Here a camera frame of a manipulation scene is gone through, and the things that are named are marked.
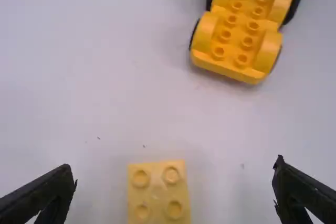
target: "white table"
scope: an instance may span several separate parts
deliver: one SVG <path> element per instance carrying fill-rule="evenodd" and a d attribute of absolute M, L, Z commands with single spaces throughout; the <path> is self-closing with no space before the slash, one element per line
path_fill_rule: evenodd
<path fill-rule="evenodd" d="M 269 78 L 190 66 L 205 0 L 0 0 L 0 195 L 69 163 L 67 223 L 126 223 L 127 164 L 186 160 L 193 224 L 280 223 L 278 154 L 336 188 L 335 0 L 302 0 Z"/>

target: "white background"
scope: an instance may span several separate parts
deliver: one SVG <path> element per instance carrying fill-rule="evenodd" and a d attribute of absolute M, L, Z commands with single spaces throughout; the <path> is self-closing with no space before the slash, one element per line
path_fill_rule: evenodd
<path fill-rule="evenodd" d="M 186 160 L 194 224 L 280 223 L 278 154 L 336 188 L 335 0 L 302 0 L 273 73 L 192 67 L 205 0 L 0 0 L 0 195 L 69 163 L 67 223 L 126 223 L 127 164 Z"/>

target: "white surface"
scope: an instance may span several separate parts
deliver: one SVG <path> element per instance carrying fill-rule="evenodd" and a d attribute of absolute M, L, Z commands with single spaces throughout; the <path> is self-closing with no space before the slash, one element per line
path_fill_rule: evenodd
<path fill-rule="evenodd" d="M 194 224 L 280 223 L 278 154 L 336 188 L 335 0 L 253 88 L 189 65 L 204 2 L 0 0 L 0 195 L 69 163 L 67 223 L 126 223 L 127 164 L 184 158 Z"/>

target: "yellow lego duplo brick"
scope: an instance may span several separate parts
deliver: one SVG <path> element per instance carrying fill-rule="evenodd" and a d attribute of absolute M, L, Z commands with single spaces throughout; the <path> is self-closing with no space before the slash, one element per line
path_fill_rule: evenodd
<path fill-rule="evenodd" d="M 191 44 L 195 65 L 257 84 L 271 71 L 282 37 L 278 32 L 292 0 L 213 0 Z"/>
<path fill-rule="evenodd" d="M 183 161 L 132 164 L 128 176 L 129 224 L 190 224 Z"/>

